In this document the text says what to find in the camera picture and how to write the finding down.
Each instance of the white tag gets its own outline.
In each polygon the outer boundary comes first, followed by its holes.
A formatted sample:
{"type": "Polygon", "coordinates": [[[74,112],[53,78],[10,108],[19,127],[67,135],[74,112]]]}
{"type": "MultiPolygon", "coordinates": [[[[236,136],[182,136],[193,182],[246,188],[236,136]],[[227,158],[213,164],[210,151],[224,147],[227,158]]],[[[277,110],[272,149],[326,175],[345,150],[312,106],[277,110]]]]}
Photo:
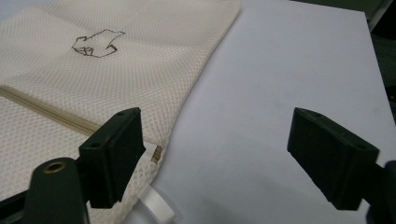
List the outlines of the white tag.
{"type": "Polygon", "coordinates": [[[146,148],[145,153],[143,153],[142,158],[145,158],[149,161],[151,161],[152,156],[154,155],[155,149],[157,148],[156,145],[148,143],[148,142],[143,142],[143,145],[146,148]]]}
{"type": "Polygon", "coordinates": [[[161,195],[158,194],[157,191],[155,191],[155,189],[153,189],[149,184],[146,184],[146,186],[140,190],[137,197],[148,208],[148,210],[150,210],[157,223],[169,224],[175,219],[175,212],[166,203],[163,197],[161,197],[161,195]]]}

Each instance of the zipper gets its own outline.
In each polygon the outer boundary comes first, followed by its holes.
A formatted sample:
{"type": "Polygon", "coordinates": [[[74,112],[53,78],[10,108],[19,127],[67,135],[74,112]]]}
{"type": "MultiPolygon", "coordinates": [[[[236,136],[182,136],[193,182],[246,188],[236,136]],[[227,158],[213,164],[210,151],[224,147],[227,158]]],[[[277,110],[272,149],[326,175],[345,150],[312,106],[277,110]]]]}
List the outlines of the zipper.
{"type": "MultiPolygon", "coordinates": [[[[44,116],[47,119],[51,119],[52,121],[57,122],[66,128],[87,136],[91,136],[101,127],[99,124],[90,122],[79,116],[45,104],[21,91],[17,91],[8,86],[0,86],[0,96],[7,98],[18,105],[29,108],[35,111],[37,114],[44,116]]],[[[157,146],[154,154],[152,155],[151,161],[158,164],[158,161],[161,159],[162,152],[163,149],[157,146]]]]}

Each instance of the white mesh fabric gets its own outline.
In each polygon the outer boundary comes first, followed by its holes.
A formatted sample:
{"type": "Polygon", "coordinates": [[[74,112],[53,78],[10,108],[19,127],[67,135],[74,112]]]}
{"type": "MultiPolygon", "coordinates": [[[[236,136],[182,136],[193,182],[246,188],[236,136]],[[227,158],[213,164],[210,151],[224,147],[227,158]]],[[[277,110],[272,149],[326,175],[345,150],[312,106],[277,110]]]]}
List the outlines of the white mesh fabric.
{"type": "MultiPolygon", "coordinates": [[[[145,141],[166,150],[179,109],[239,9],[240,0],[61,0],[29,8],[0,24],[0,85],[98,124],[138,106],[145,141]]],[[[84,139],[10,104],[0,102],[0,141],[7,143],[0,147],[1,170],[11,168],[1,173],[0,200],[19,192],[16,185],[27,189],[26,179],[40,162],[75,158],[84,139]],[[19,117],[4,120],[9,114],[19,117]],[[51,152],[45,147],[50,141],[64,147],[51,152]],[[22,149],[10,153],[16,147],[22,149]],[[34,148],[33,160],[25,156],[27,148],[34,148]],[[26,167],[14,169],[16,160],[26,167]]],[[[141,160],[122,203],[90,210],[91,222],[121,222],[162,161],[163,156],[159,165],[141,160]]]]}
{"type": "Polygon", "coordinates": [[[98,124],[138,106],[145,140],[165,147],[239,8],[239,0],[68,0],[32,8],[0,25],[2,83],[98,124]],[[105,29],[125,33],[112,42],[115,53],[96,58],[72,49],[78,37],[105,29]]]}

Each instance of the black ink drawing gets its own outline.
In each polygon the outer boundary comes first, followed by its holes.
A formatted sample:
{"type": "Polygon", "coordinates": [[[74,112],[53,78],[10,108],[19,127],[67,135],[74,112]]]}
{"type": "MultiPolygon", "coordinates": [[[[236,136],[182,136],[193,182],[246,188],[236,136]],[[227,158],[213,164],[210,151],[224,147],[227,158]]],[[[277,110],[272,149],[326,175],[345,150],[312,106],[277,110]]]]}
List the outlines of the black ink drawing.
{"type": "Polygon", "coordinates": [[[117,48],[111,43],[121,35],[125,35],[125,33],[104,30],[90,37],[81,36],[77,38],[72,48],[84,56],[102,58],[117,51],[117,48]]]}

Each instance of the black clamp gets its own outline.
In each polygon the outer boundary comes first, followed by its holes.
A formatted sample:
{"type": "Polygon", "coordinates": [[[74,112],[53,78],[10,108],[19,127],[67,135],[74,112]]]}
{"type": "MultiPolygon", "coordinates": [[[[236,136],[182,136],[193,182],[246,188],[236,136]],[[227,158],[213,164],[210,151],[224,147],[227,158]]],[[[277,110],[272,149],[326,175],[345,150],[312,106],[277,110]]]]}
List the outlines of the black clamp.
{"type": "Polygon", "coordinates": [[[145,152],[140,109],[121,111],[79,147],[79,158],[35,168],[30,188],[0,202],[3,223],[89,223],[92,208],[120,202],[145,152]]]}
{"type": "Polygon", "coordinates": [[[325,116],[295,108],[288,152],[338,210],[371,206],[369,224],[396,224],[396,161],[375,163],[379,150],[325,116]]]}

